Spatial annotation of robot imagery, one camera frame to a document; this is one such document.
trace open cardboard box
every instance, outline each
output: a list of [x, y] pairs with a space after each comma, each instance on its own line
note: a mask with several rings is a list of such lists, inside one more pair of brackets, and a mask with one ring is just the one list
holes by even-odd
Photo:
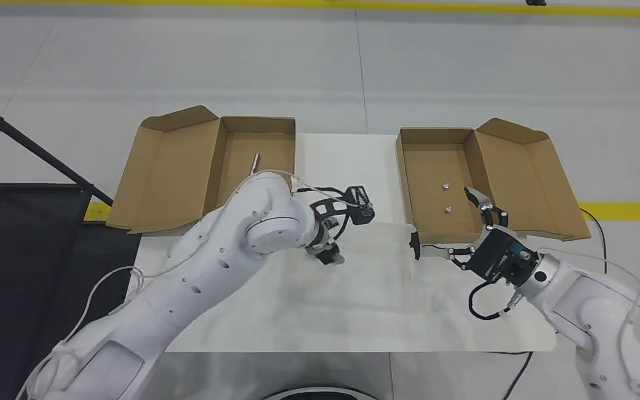
[[480, 236], [480, 213], [465, 186], [507, 211], [509, 228], [519, 233], [564, 241], [591, 237], [544, 132], [494, 118], [476, 130], [402, 128], [396, 145], [406, 220], [423, 243], [468, 243]]
[[196, 106], [142, 122], [108, 226], [131, 233], [173, 229], [224, 205], [261, 169], [293, 173], [293, 118], [222, 117]]

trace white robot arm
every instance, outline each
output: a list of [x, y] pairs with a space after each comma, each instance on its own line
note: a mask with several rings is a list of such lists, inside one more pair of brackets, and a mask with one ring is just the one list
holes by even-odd
[[[640, 293], [604, 274], [528, 249], [506, 228], [505, 211], [472, 188], [465, 188], [465, 192], [482, 212], [485, 229], [481, 238], [464, 249], [435, 247], [435, 251], [485, 280], [469, 296], [470, 312], [492, 320], [526, 298], [576, 345], [576, 367], [591, 399], [640, 399]], [[498, 214], [498, 224], [493, 224], [492, 212]], [[416, 242], [419, 240], [412, 238], [414, 251]], [[470, 257], [463, 262], [458, 255]], [[473, 308], [473, 295], [501, 278], [515, 287], [513, 298], [499, 312], [478, 314]]]
[[[357, 224], [375, 215], [360, 190], [347, 196], [358, 210], [347, 215]], [[328, 220], [312, 207], [294, 198], [279, 175], [250, 176], [227, 205], [180, 239], [164, 272], [136, 297], [61, 342], [50, 362], [37, 369], [29, 392], [44, 400], [138, 398], [173, 339], [241, 288], [269, 254], [301, 247], [318, 258], [338, 258]]]
[[576, 367], [591, 399], [640, 399], [640, 319], [629, 288], [550, 254], [516, 294], [576, 345]]

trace table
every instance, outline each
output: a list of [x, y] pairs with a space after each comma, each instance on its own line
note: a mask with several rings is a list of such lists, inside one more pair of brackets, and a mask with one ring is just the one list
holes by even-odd
[[[549, 351], [553, 329], [525, 301], [496, 321], [475, 319], [467, 296], [481, 280], [446, 260], [415, 261], [408, 248], [395, 136], [298, 134], [296, 174], [315, 185], [362, 184], [375, 224], [347, 229], [347, 262], [322, 266], [291, 250], [271, 256], [241, 290], [185, 329], [169, 352]], [[136, 265], [158, 268], [184, 230], [143, 236]], [[476, 296], [502, 308], [513, 289]]]

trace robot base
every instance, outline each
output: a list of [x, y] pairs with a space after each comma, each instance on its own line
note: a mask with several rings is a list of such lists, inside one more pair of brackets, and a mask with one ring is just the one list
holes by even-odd
[[377, 400], [367, 394], [330, 386], [289, 389], [271, 395], [264, 400]]

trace yellow tape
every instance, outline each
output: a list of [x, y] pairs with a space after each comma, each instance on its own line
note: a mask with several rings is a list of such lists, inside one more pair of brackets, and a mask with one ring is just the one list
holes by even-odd
[[85, 222], [107, 221], [111, 214], [111, 207], [104, 203], [90, 203], [84, 214]]
[[[640, 203], [580, 203], [600, 221], [640, 221]], [[111, 207], [104, 203], [91, 203], [84, 216], [85, 221], [107, 221]]]
[[367, 0], [0, 0], [2, 5], [229, 6], [374, 11], [527, 14], [571, 17], [640, 18], [640, 8], [527, 6], [525, 4], [460, 4]]
[[580, 203], [601, 221], [640, 221], [640, 203]]

